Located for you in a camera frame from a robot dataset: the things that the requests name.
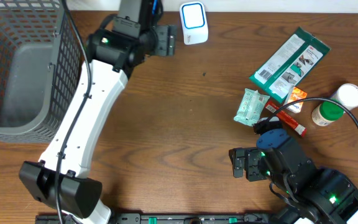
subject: barcode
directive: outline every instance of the barcode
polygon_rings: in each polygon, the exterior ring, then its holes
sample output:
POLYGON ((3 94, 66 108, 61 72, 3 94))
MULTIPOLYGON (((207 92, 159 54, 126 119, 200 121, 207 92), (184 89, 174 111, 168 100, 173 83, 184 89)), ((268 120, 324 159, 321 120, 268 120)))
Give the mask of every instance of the barcode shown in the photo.
POLYGON ((266 109, 270 110, 270 112, 274 113, 276 112, 276 109, 273 108, 273 106, 267 105, 266 109))
POLYGON ((266 70, 263 70, 259 75, 265 80, 268 80, 272 76, 272 74, 266 70))

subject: white wall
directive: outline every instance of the white wall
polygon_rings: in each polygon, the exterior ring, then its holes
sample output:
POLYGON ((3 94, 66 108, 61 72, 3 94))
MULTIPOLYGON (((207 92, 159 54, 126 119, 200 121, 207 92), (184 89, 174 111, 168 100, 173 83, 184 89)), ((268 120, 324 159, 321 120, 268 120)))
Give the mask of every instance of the white wall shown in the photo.
MULTIPOLYGON (((72 10, 119 9, 120 0, 67 0, 72 10)), ((165 11, 178 11, 184 2, 163 0, 165 11)), ((352 12, 358 13, 358 0, 201 0, 209 12, 352 12)))

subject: mint green packet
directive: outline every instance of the mint green packet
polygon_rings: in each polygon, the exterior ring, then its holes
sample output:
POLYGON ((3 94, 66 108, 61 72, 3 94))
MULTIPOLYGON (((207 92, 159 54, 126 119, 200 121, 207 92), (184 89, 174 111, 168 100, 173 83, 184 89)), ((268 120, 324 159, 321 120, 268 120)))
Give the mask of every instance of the mint green packet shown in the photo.
POLYGON ((259 94, 258 91, 246 89, 234 120, 252 126, 258 122, 260 114, 269 98, 269 96, 259 94))
POLYGON ((290 89, 299 84, 330 50, 322 41, 299 27, 249 78, 283 103, 290 89))

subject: gray plastic basket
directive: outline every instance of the gray plastic basket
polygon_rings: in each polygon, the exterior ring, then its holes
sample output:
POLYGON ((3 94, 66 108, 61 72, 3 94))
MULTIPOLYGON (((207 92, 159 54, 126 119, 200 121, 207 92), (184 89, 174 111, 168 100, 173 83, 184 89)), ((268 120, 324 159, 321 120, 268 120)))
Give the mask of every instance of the gray plastic basket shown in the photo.
POLYGON ((0 0, 0 141, 51 141, 80 61, 59 0, 0 0))

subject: basket bottom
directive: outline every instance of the basket bottom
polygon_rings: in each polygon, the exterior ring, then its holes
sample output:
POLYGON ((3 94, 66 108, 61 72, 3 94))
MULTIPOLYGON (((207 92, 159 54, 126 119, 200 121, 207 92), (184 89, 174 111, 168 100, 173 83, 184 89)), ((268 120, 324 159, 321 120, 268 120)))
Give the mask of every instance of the basket bottom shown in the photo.
POLYGON ((16 51, 1 108, 0 127, 32 121, 44 104, 53 44, 23 44, 16 51))

